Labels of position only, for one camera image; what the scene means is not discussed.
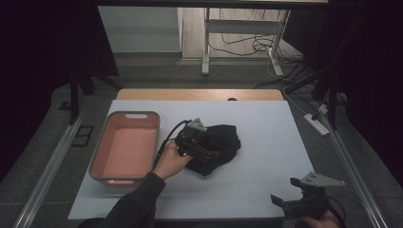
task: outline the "metal frame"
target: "metal frame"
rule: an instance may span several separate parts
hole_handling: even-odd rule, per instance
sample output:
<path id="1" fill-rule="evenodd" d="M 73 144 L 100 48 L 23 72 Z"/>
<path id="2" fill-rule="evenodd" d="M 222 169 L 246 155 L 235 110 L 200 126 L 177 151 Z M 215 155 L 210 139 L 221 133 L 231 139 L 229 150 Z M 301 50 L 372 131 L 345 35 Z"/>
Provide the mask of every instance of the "metal frame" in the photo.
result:
<path id="1" fill-rule="evenodd" d="M 353 187 L 356 190 L 358 197 L 362 201 L 364 209 L 366 210 L 371 223 L 374 227 L 377 228 L 387 228 L 388 225 L 386 223 L 386 220 L 384 219 L 378 205 L 376 204 L 373 194 L 368 189 L 364 180 L 359 174 L 353 158 L 350 156 L 350 152 L 344 145 L 343 140 L 341 140 L 340 135 L 336 130 L 333 130 L 327 118 L 325 118 L 323 115 L 320 115 L 319 118 L 330 131 L 332 142 L 334 143 L 337 154 L 340 157 L 341 162 L 343 163 L 344 168 L 352 181 Z"/>
<path id="2" fill-rule="evenodd" d="M 89 96 L 85 96 L 83 99 L 83 104 L 81 106 L 81 112 L 78 115 L 76 121 L 73 124 L 67 126 L 67 129 L 62 137 L 62 139 L 57 144 L 52 156 L 49 159 L 47 166 L 45 167 L 44 172 L 42 173 L 40 179 L 36 183 L 33 188 L 28 201 L 26 202 L 23 210 L 18 216 L 18 220 L 14 223 L 14 228 L 23 228 L 30 227 L 33 220 L 35 219 L 36 213 L 45 196 L 50 188 L 51 183 L 53 182 L 54 177 L 56 176 L 57 171 L 59 170 L 60 164 L 62 163 L 65 154 L 67 153 L 68 148 L 77 132 L 78 127 L 81 124 L 84 116 L 86 115 L 86 111 L 88 110 L 90 99 Z"/>
<path id="3" fill-rule="evenodd" d="M 226 8 L 263 10 L 345 10 L 349 1 L 329 3 L 326 0 L 91 0 L 97 6 Z"/>
<path id="4" fill-rule="evenodd" d="M 277 50 L 282 33 L 287 23 L 289 10 L 286 10 L 279 21 L 245 21 L 210 19 L 210 8 L 205 9 L 204 19 L 204 47 L 201 61 L 201 75 L 209 74 L 210 62 L 210 33 L 232 34 L 266 34 L 275 35 L 273 47 L 269 49 L 270 60 L 277 76 L 282 76 L 281 66 L 277 59 Z"/>

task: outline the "person's arm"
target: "person's arm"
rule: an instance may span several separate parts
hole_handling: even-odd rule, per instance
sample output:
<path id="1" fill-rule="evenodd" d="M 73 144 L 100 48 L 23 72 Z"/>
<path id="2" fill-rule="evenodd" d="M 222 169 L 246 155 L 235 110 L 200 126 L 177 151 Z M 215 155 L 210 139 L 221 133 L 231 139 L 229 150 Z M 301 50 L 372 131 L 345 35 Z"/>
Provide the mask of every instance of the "person's arm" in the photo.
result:
<path id="1" fill-rule="evenodd" d="M 337 217 L 331 212 L 326 211 L 326 213 L 320 219 L 314 218 L 303 218 L 301 220 L 310 228 L 340 228 L 341 225 Z"/>
<path id="2" fill-rule="evenodd" d="M 177 145 L 170 142 L 152 173 L 147 173 L 144 182 L 134 192 L 121 197 L 107 217 L 98 225 L 100 228 L 137 227 L 153 213 L 157 197 L 169 177 L 179 173 L 192 158 L 178 154 Z"/>

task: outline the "black cloth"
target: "black cloth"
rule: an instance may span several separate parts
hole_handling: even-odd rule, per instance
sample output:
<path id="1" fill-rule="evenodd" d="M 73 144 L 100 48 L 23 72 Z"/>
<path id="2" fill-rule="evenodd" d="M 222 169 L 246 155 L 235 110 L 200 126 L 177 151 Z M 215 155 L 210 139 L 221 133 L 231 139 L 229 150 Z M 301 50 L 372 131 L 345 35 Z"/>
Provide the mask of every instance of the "black cloth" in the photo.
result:
<path id="1" fill-rule="evenodd" d="M 155 203 L 165 188 L 165 182 L 148 173 L 144 182 L 135 191 L 122 196 L 106 218 L 91 218 L 79 228 L 148 228 L 154 225 Z"/>
<path id="2" fill-rule="evenodd" d="M 230 162 L 237 155 L 240 149 L 237 128 L 234 125 L 225 124 L 208 126 L 207 132 L 198 141 L 198 145 L 207 151 L 220 151 L 220 155 L 215 160 L 209 162 L 191 160 L 186 165 L 186 168 L 206 177 L 219 165 Z"/>

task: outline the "wall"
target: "wall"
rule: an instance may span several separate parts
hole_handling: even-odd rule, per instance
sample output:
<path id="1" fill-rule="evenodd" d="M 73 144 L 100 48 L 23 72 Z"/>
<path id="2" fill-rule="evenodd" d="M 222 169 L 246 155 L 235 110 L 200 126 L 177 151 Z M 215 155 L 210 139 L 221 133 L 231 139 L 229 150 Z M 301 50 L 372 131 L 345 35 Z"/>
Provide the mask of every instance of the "wall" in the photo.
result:
<path id="1" fill-rule="evenodd" d="M 98 9 L 114 53 L 182 51 L 182 9 L 138 7 Z"/>

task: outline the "metal rail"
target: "metal rail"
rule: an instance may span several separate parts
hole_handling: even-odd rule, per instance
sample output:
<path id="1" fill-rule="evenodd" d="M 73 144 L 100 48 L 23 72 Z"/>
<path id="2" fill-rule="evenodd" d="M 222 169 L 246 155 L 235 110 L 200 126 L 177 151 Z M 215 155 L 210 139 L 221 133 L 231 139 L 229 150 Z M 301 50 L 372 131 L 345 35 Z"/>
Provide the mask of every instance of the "metal rail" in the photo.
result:
<path id="1" fill-rule="evenodd" d="M 45 167 L 44 172 L 33 188 L 28 201 L 26 202 L 23 210 L 18 217 L 18 220 L 15 222 L 13 226 L 14 228 L 25 228 L 31 226 L 33 220 L 35 219 L 36 213 L 41 207 L 41 204 L 46 194 L 48 193 L 50 185 L 53 182 L 57 171 L 59 170 L 60 164 L 62 163 L 63 158 L 67 153 L 67 150 L 74 138 L 74 135 L 77 132 L 81 121 L 86 115 L 89 102 L 89 96 L 85 96 L 84 99 L 82 99 L 82 111 L 80 112 L 80 115 L 77 117 L 76 121 L 73 124 L 70 124 L 67 127 L 62 139 L 57 144 L 52 156 L 48 161 L 47 166 Z"/>
<path id="2" fill-rule="evenodd" d="M 376 201 L 374 200 L 373 194 L 370 192 L 364 180 L 361 178 L 353 158 L 350 156 L 350 153 L 343 140 L 341 140 L 340 135 L 337 131 L 333 130 L 324 116 L 320 115 L 319 118 L 330 131 L 330 135 L 337 150 L 338 156 L 340 157 L 341 162 L 343 163 L 344 168 L 346 169 L 346 172 L 353 183 L 353 187 L 356 190 L 358 197 L 362 201 L 371 223 L 376 228 L 388 228 L 386 220 L 384 219 L 379 207 L 376 204 Z"/>

